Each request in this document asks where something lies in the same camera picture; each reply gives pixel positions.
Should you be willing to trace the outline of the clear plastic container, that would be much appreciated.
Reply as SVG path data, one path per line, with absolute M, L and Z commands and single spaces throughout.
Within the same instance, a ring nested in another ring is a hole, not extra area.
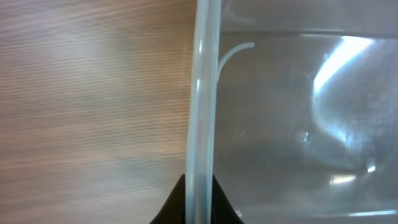
M 397 1 L 198 1 L 185 221 L 397 222 Z

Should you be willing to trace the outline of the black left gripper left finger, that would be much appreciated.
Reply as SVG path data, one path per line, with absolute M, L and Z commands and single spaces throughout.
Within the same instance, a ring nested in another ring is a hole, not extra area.
M 185 175 L 182 174 L 150 224 L 185 224 Z

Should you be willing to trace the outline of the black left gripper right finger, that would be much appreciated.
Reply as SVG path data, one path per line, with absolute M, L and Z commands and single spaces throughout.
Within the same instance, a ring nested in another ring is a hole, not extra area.
M 211 224 L 244 224 L 213 175 Z

